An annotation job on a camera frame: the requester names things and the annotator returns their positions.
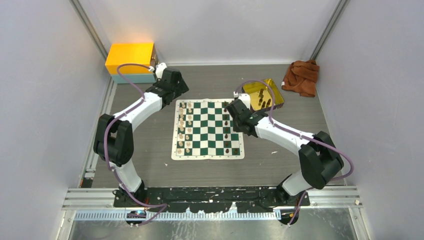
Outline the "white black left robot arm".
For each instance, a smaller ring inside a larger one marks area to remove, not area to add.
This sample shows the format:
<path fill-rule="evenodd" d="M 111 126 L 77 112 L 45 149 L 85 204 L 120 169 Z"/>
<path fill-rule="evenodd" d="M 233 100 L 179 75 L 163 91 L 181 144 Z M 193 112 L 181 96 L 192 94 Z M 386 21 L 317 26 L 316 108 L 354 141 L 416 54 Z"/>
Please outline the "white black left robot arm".
<path fill-rule="evenodd" d="M 132 162 L 134 130 L 189 90 L 179 70 L 159 65 L 153 72 L 156 81 L 145 91 L 139 91 L 138 100 L 120 112 L 99 117 L 93 143 L 93 151 L 106 162 L 126 193 L 126 200 L 135 207 L 145 202 L 146 193 Z"/>

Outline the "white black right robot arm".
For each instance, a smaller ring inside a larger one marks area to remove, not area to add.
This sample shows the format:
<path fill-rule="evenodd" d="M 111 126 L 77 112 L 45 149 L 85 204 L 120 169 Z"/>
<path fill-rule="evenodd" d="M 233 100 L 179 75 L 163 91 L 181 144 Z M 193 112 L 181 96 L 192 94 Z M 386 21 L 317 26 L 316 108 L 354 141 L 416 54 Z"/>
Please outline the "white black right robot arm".
<path fill-rule="evenodd" d="M 283 205 L 291 205 L 299 193 L 310 188 L 323 189 L 344 167 L 340 153 L 324 131 L 302 132 L 276 121 L 266 112 L 251 112 L 238 98 L 225 110 L 232 117 L 236 132 L 271 141 L 298 157 L 300 170 L 276 187 L 276 199 Z"/>

